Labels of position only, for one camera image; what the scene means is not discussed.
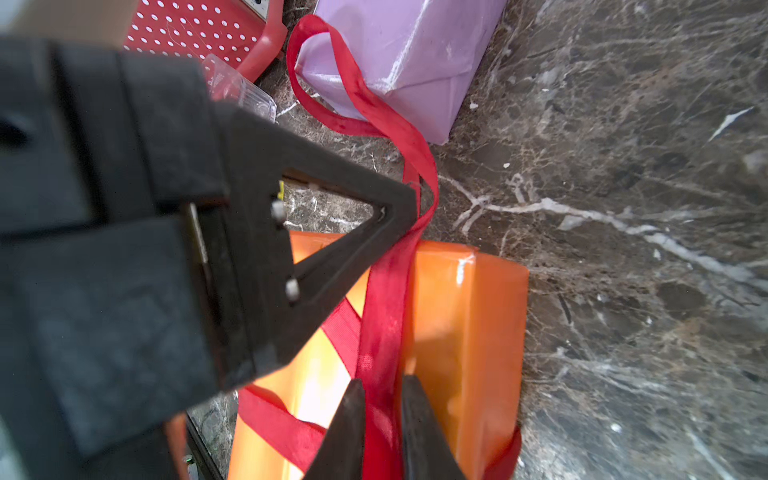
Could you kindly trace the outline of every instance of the marble surface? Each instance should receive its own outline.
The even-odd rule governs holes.
[[[310,118],[284,65],[261,85],[281,126],[402,172],[387,141]],[[764,0],[509,2],[432,148],[425,238],[531,271],[516,478],[768,476],[767,112]],[[296,229],[367,216],[287,202]]]

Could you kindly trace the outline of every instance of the clear plastic container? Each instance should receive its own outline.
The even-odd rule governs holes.
[[[277,105],[272,97],[237,73],[224,60],[209,54],[203,60],[203,70],[210,97],[215,101],[231,101],[244,110],[275,121]]]

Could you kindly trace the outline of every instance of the red perforated container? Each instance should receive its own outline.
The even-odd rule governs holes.
[[[283,0],[265,2],[266,21],[241,0],[142,0],[124,47],[200,61],[213,53],[254,81],[280,53],[287,34]]]

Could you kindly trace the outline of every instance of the red ribbon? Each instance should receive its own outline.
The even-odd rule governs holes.
[[[314,35],[328,33],[336,65],[355,108],[368,121],[343,117],[307,94],[296,78],[296,60],[301,45]],[[424,229],[429,225],[439,202],[437,169],[424,137],[405,118],[395,112],[366,87],[362,73],[341,34],[320,17],[307,15],[296,27],[286,55],[293,93],[314,118],[331,130],[346,135],[385,137],[400,150],[404,159],[402,181],[410,184],[420,205],[420,180],[434,194],[432,206],[413,228],[372,267],[366,291],[362,320],[346,299],[323,324],[328,339],[338,352],[350,375],[362,380],[366,391],[366,447],[363,480],[402,478],[400,427],[397,415],[396,387],[399,378],[403,320],[413,256]],[[318,426],[301,422],[290,415],[282,403],[276,405],[271,392],[246,387],[240,391],[240,417],[289,462],[306,471],[323,440]],[[510,450],[519,451],[519,442]],[[514,469],[517,455],[511,464]],[[508,472],[510,455],[495,464],[491,478]]]
[[[515,475],[515,467],[518,466],[518,457],[522,446],[523,437],[520,433],[520,425],[517,425],[506,449],[485,469],[482,480],[509,480],[512,478]]]

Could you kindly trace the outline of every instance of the white polka dots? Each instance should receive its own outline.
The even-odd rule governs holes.
[[[205,1],[141,0],[139,9],[134,12],[134,21],[129,30],[131,35],[124,36],[125,49],[141,51],[136,48],[136,45],[141,45],[144,53],[149,52],[157,56],[173,54],[177,57],[186,55],[188,58],[200,56],[200,51],[203,55],[217,51],[221,58],[227,62],[231,61],[233,66],[241,63],[248,56],[247,52],[253,50],[253,43],[258,41],[256,35],[249,33],[257,31],[259,25],[255,25],[250,17],[236,9],[216,6],[220,0],[212,2],[213,5],[203,3]],[[176,14],[176,18],[164,15],[164,9],[168,7],[170,10],[171,6],[187,14]],[[166,45],[169,50],[161,51]]]

